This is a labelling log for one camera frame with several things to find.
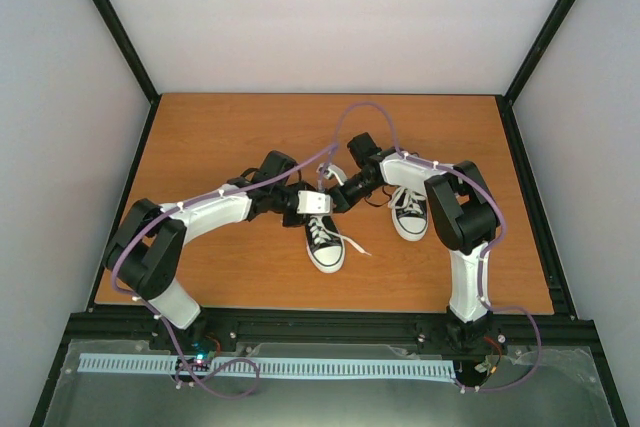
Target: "wooden board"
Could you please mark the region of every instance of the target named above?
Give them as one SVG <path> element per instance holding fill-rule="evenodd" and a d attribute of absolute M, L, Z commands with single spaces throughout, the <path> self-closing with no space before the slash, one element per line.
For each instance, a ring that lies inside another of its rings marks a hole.
<path fill-rule="evenodd" d="M 342 111 L 360 100 L 384 105 L 403 148 L 427 159 L 474 161 L 508 221 L 491 254 L 489 294 L 495 305 L 552 313 L 515 170 L 493 97 L 422 95 L 165 94 L 129 204 L 142 197 L 174 202 L 211 191 L 276 149 L 301 161 L 330 143 Z M 357 171 L 346 142 L 368 131 L 391 146 L 384 117 L 371 107 L 346 120 L 336 163 Z M 314 169 L 304 178 L 315 185 Z M 376 193 L 372 200 L 383 201 Z M 347 247 L 343 268 L 319 272 L 307 257 L 304 230 L 281 217 L 225 226 L 183 251 L 178 278 L 206 306 L 441 312 L 451 294 L 448 251 L 430 228 L 420 242 L 395 232 L 390 210 L 364 202 L 334 217 L 340 231 L 372 256 Z M 96 301 L 130 302 L 102 279 Z"/>

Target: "black aluminum frame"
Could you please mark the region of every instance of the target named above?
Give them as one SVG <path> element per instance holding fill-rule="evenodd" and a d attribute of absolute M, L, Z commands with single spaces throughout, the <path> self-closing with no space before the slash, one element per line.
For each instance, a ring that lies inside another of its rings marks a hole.
<path fill-rule="evenodd" d="M 109 0 L 93 1 L 150 104 L 140 143 L 113 220 L 111 236 L 124 213 L 161 101 L 161 94 L 158 94 L 153 86 L 111 2 Z M 536 316 L 544 344 L 589 347 L 616 423 L 629 425 L 595 325 L 592 321 L 576 318 L 575 307 L 513 112 L 516 99 L 574 2 L 575 0 L 556 2 L 508 91 L 504 95 L 496 95 L 495 98 L 553 303 L 554 315 Z M 146 309 L 136 306 L 95 304 L 94 299 L 102 274 L 102 268 L 98 269 L 86 311 L 72 314 L 69 318 L 49 378 L 34 413 L 32 426 L 41 425 L 44 422 L 70 341 L 152 338 L 151 333 L 156 328 L 156 321 Z M 225 349 L 234 349 L 236 343 L 260 342 L 381 343 L 402 346 L 410 351 L 424 354 L 438 354 L 449 359 L 463 360 L 479 355 L 479 352 L 461 355 L 438 340 L 441 336 L 437 333 L 444 328 L 445 322 L 445 314 L 439 313 L 349 313 L 217 308 L 206 310 L 211 314 L 211 318 L 216 319 L 215 331 Z M 507 335 L 511 344 L 535 344 L 534 333 L 525 316 L 496 316 L 493 329 L 496 334 L 502 332 Z"/>

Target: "white shoelace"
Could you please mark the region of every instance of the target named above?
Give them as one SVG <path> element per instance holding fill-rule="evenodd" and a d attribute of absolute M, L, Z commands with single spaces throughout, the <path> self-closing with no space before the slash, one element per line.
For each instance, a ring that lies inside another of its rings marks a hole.
<path fill-rule="evenodd" d="M 402 204 L 398 205 L 398 200 L 402 197 L 402 194 L 407 195 L 404 196 Z M 391 200 L 389 200 L 387 205 L 390 209 L 406 210 L 412 214 L 422 215 L 424 212 L 418 203 L 421 200 L 427 200 L 427 197 L 414 190 L 407 189 L 406 187 L 398 187 L 391 196 Z"/>
<path fill-rule="evenodd" d="M 346 240 L 349 242 L 354 249 L 356 249 L 361 254 L 371 255 L 369 252 L 364 250 L 360 244 L 358 244 L 355 240 L 346 235 L 340 235 L 337 232 L 333 232 L 332 230 L 327 229 L 322 223 L 322 217 L 313 216 L 309 221 L 309 230 L 311 230 L 311 239 L 315 245 L 321 244 L 323 242 L 327 242 L 331 240 L 331 236 L 337 237 L 342 240 Z"/>

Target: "sneaker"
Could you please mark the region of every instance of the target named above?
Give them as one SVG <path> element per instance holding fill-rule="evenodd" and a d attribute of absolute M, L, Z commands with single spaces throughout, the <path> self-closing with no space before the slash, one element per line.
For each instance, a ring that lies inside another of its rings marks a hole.
<path fill-rule="evenodd" d="M 338 233 L 330 216 L 312 215 L 304 226 L 307 234 L 307 253 L 320 272 L 333 274 L 344 264 L 344 241 L 349 242 L 361 254 L 371 255 L 353 239 Z"/>
<path fill-rule="evenodd" d="M 427 198 L 406 187 L 398 187 L 389 201 L 391 219 L 405 240 L 418 241 L 427 233 Z"/>

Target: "white wall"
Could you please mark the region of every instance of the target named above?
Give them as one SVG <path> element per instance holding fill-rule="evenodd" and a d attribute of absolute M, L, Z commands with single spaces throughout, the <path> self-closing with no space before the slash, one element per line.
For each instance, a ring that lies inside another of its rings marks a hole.
<path fill-rule="evenodd" d="M 84 309 L 147 109 L 90 0 L 0 0 L 0 418 Z"/>
<path fill-rule="evenodd" d="M 577 0 L 515 112 L 576 307 L 640 425 L 640 0 Z"/>
<path fill-rule="evenodd" d="M 161 92 L 506 91 L 556 0 L 112 0 Z"/>

